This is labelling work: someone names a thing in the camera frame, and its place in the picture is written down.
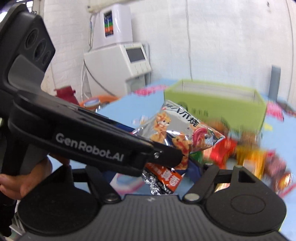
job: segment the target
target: screw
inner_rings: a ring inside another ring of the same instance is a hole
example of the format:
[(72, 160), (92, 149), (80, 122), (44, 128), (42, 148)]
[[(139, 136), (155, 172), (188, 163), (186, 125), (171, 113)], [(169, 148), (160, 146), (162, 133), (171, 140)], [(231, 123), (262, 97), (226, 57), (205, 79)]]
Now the screw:
[(114, 202), (118, 200), (118, 196), (115, 193), (109, 193), (105, 196), (107, 202)]
[(186, 195), (184, 196), (184, 198), (185, 198), (187, 201), (191, 201), (191, 202), (193, 202), (193, 201), (197, 201), (197, 200), (200, 198), (200, 196), (199, 196), (198, 194), (196, 194), (196, 193), (188, 193), (188, 194), (186, 194)]
[(154, 158), (155, 158), (155, 159), (159, 158), (159, 154), (160, 154), (159, 152), (155, 152), (155, 153), (154, 153)]

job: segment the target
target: electrical cable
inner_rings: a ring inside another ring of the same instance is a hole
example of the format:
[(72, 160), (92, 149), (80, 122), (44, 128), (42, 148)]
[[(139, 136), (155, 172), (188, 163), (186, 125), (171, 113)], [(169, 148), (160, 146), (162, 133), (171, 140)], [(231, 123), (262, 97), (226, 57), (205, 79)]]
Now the electrical cable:
[(293, 83), (293, 68), (294, 68), (294, 34), (293, 34), (293, 26), (292, 26), (292, 18), (291, 18), (291, 13), (290, 13), (290, 8), (288, 4), (288, 0), (286, 0), (287, 8), (288, 8), (288, 13), (289, 13), (289, 18), (290, 18), (290, 25), (291, 25), (291, 34), (292, 34), (292, 71), (291, 71), (291, 81), (290, 81), (290, 88), (288, 92), (288, 100), (291, 92), (291, 87)]
[(82, 71), (81, 71), (81, 92), (80, 92), (81, 101), (83, 101), (82, 92), (83, 92), (83, 82), (84, 82), (85, 73), (86, 73), (86, 69), (84, 68), (84, 64), (83, 64)]
[[(89, 50), (87, 52), (89, 52), (90, 50), (92, 50), (92, 43), (93, 43), (93, 40), (94, 40), (94, 26), (95, 26), (95, 23), (96, 23), (96, 15), (97, 13), (93, 13), (90, 15), (89, 17)], [(84, 77), (85, 77), (85, 73), (86, 73), (86, 70), (85, 72), (83, 73), (83, 69), (85, 67), (85, 62), (83, 60), (83, 66), (82, 66), (82, 71), (81, 71), (81, 101), (83, 101), (83, 83), (84, 83)]]
[(188, 36), (188, 58), (189, 58), (189, 70), (190, 70), (190, 78), (192, 78), (192, 63), (191, 63), (191, 39), (189, 32), (189, 14), (188, 14), (188, 0), (185, 0), (185, 12), (186, 12), (186, 24), (187, 24), (187, 36)]
[(87, 67), (87, 65), (86, 65), (86, 63), (85, 63), (85, 60), (83, 60), (83, 63), (84, 63), (84, 65), (85, 65), (85, 67), (86, 67), (86, 70), (88, 71), (88, 73), (90, 74), (90, 76), (93, 78), (93, 80), (104, 90), (104, 91), (106, 91), (109, 95), (112, 95), (112, 96), (116, 96), (115, 94), (113, 94), (112, 92), (110, 92), (109, 90), (107, 90), (99, 81), (97, 81), (96, 79), (95, 79), (95, 77), (91, 74), (91, 72), (89, 71), (89, 69), (88, 69), (88, 67)]

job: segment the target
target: white wall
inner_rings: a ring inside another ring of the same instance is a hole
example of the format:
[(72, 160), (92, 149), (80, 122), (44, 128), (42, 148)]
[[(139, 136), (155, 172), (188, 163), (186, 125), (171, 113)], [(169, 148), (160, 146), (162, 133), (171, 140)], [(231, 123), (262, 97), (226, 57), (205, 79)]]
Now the white wall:
[[(269, 7), (266, 0), (188, 0), (193, 79), (268, 93), (274, 64), (282, 70), (279, 95), (288, 98), (292, 35), (287, 5), (268, 1)], [(87, 0), (45, 2), (45, 24), (57, 50), (52, 61), (57, 88), (71, 84), (80, 91), (88, 48), (86, 5)], [(134, 41), (150, 44), (152, 80), (190, 78), (185, 0), (142, 0), (130, 6)]]
[(289, 103), (296, 109), (296, 3), (294, 1), (288, 1), (291, 22), (294, 35), (294, 64), (292, 73), (291, 90), (289, 95)]
[(44, 22), (56, 53), (51, 61), (56, 88), (71, 85), (80, 100), (83, 51), (88, 47), (87, 0), (45, 0)]

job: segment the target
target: white machine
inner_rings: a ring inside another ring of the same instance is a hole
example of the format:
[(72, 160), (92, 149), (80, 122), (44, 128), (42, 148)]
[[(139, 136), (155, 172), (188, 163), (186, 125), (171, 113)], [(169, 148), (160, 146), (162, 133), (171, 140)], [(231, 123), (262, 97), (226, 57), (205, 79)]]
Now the white machine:
[(100, 11), (95, 18), (93, 49), (133, 41), (129, 6), (114, 4)]
[(133, 43), (129, 6), (114, 4), (97, 14), (92, 50), (84, 61), (92, 96), (122, 97), (145, 87), (151, 67), (143, 45)]
[(107, 91), (118, 97), (125, 96), (145, 87), (144, 75), (151, 71), (141, 43), (92, 50), (84, 54), (84, 61), (92, 96), (109, 94)]

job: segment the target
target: jar lid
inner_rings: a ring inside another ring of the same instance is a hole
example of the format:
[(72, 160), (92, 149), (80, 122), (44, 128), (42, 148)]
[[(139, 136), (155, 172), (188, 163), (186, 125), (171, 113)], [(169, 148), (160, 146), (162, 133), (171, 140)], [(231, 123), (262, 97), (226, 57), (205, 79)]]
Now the jar lid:
[(91, 106), (96, 106), (99, 105), (101, 102), (99, 100), (99, 98), (93, 98), (93, 99), (89, 99), (88, 101), (86, 101), (84, 103), (84, 107), (91, 107)]

